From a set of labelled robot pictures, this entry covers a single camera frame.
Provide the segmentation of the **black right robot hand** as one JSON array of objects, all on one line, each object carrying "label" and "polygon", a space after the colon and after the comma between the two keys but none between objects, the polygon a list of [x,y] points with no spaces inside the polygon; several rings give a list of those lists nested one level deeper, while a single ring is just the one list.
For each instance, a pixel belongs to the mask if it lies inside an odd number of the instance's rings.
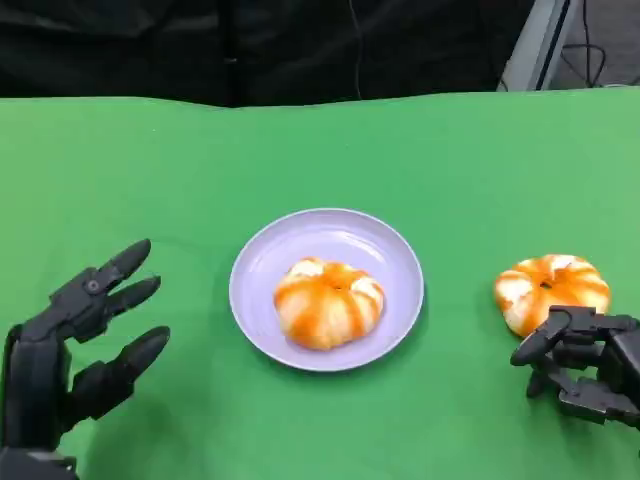
[{"label": "black right robot hand", "polygon": [[566,416],[639,428],[638,319],[552,306],[510,363],[532,368],[527,397],[552,392]]}]

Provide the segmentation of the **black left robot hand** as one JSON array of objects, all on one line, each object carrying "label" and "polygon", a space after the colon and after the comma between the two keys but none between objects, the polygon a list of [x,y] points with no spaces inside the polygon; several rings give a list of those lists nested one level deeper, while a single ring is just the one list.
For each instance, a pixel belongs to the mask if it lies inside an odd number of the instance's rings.
[{"label": "black left robot hand", "polygon": [[96,361],[75,376],[66,342],[104,334],[116,316],[159,289],[158,276],[121,285],[150,251],[150,240],[143,239],[103,266],[81,271],[50,295],[41,313],[11,328],[1,373],[2,446],[54,451],[78,423],[103,417],[133,395],[136,380],[168,343],[168,327],[147,331],[113,360]]}]

